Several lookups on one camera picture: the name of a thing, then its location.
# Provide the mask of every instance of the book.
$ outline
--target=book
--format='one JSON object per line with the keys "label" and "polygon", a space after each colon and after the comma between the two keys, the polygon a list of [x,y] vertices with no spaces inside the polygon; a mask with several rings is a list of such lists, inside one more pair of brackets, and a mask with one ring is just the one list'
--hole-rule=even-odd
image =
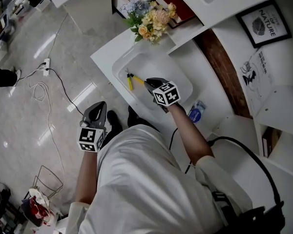
{"label": "book", "polygon": [[281,130],[268,127],[262,136],[264,156],[269,157],[275,148],[280,136],[282,134]]}
{"label": "book", "polygon": [[155,0],[158,4],[162,5],[164,9],[167,9],[168,4],[171,2],[176,5],[177,17],[171,19],[168,23],[171,28],[179,26],[181,23],[186,22],[196,15],[195,13],[187,6],[183,0]]}

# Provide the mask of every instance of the white shirt sleeve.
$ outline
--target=white shirt sleeve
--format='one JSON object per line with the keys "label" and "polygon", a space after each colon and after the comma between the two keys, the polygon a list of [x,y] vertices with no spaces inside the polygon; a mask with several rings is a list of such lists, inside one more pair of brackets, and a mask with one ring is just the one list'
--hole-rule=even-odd
{"label": "white shirt sleeve", "polygon": [[252,201],[238,183],[211,156],[199,159],[195,165],[196,180],[206,184],[205,176],[216,189],[224,193],[230,200],[237,215],[252,209]]}
{"label": "white shirt sleeve", "polygon": [[78,234],[81,223],[83,222],[90,205],[74,202],[70,205],[68,222],[65,234]]}

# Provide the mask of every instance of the white sneaker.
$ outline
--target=white sneaker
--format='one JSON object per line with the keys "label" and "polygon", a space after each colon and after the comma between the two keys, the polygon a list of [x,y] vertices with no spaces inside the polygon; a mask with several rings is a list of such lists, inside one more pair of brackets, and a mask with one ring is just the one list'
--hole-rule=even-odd
{"label": "white sneaker", "polygon": [[18,83],[18,81],[19,81],[20,78],[21,78],[21,70],[19,69],[19,70],[15,71],[15,74],[17,75],[17,80],[16,80],[16,82],[15,82],[15,84],[14,84],[13,87],[16,86],[16,84]]}

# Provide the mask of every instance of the fiducial marker cube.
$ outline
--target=fiducial marker cube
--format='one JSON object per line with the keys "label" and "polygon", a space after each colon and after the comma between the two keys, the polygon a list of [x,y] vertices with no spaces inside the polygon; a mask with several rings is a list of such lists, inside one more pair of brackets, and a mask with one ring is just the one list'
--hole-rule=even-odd
{"label": "fiducial marker cube", "polygon": [[101,149],[105,133],[103,129],[79,127],[77,144],[80,150],[97,153]]}
{"label": "fiducial marker cube", "polygon": [[172,81],[162,85],[161,87],[153,90],[154,97],[156,99],[157,104],[163,106],[170,106],[171,104],[176,103],[179,101],[180,94],[179,90],[175,83]]}

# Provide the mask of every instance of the flower bouquet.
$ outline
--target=flower bouquet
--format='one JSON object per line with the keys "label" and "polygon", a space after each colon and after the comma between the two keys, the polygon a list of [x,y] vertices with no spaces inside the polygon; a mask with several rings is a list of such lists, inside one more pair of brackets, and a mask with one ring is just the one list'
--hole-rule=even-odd
{"label": "flower bouquet", "polygon": [[129,3],[121,7],[121,11],[128,13],[129,18],[125,20],[131,31],[137,35],[135,42],[144,39],[152,44],[160,41],[162,34],[167,33],[170,19],[177,16],[173,3],[165,10],[155,1],[129,0]]}

